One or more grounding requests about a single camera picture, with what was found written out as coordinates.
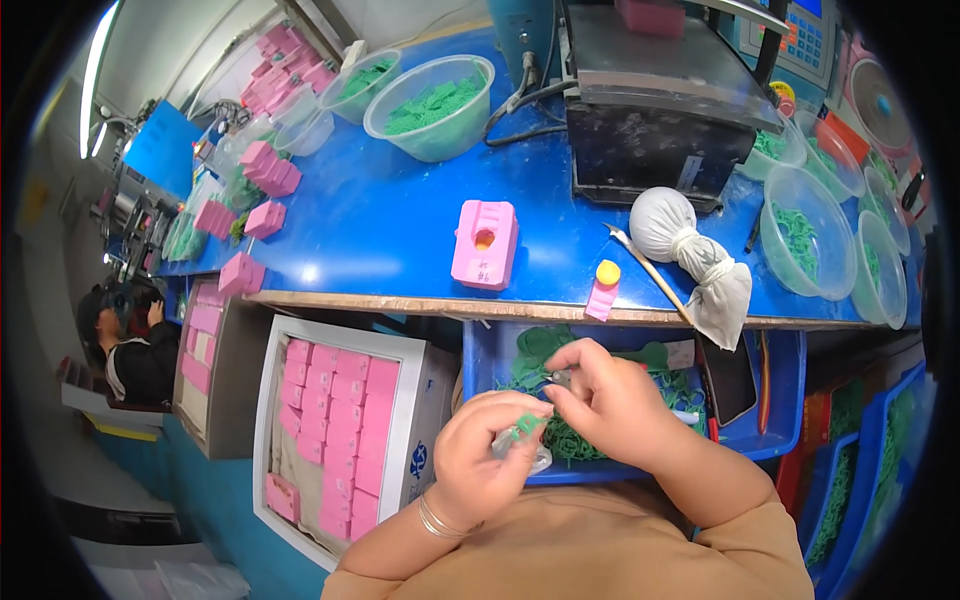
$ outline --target mobile phone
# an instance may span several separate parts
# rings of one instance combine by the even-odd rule
[[[736,350],[721,349],[699,333],[697,366],[707,390],[707,402],[713,409],[717,424],[725,427],[756,406],[754,368],[743,335],[737,340]]]

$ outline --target fluorescent light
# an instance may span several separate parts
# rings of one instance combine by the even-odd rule
[[[96,156],[100,152],[100,145],[104,143],[104,135],[107,135],[107,123],[100,126],[100,132],[97,133],[97,141],[93,142],[93,152],[91,156]]]
[[[93,105],[93,91],[97,84],[97,75],[100,72],[100,59],[104,55],[104,49],[107,47],[107,33],[110,31],[110,25],[113,23],[113,17],[116,16],[117,7],[120,2],[114,2],[113,6],[100,19],[97,25],[97,31],[93,34],[93,41],[90,42],[90,55],[86,57],[86,72],[84,73],[84,90],[80,96],[80,158],[86,158],[86,149],[90,143],[90,108]]]

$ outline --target cap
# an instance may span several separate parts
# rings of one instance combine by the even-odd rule
[[[97,322],[105,308],[109,308],[109,294],[99,285],[93,286],[77,304],[77,329],[85,342],[97,343]]]

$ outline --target bangle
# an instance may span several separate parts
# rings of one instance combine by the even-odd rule
[[[476,530],[480,529],[483,526],[483,522],[477,526],[471,528],[469,531],[463,533],[459,532],[456,529],[444,524],[433,511],[430,510],[430,507],[426,503],[426,491],[430,489],[430,486],[433,484],[428,484],[426,488],[423,489],[423,493],[420,494],[420,504],[418,506],[418,514],[420,515],[420,522],[423,523],[423,527],[438,538],[445,538],[447,540],[462,540],[463,538],[474,533]]]

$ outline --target black jacket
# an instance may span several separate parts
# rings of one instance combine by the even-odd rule
[[[148,344],[121,344],[113,350],[113,365],[120,383],[127,389],[125,402],[159,406],[174,395],[178,328],[161,322],[150,328]]]

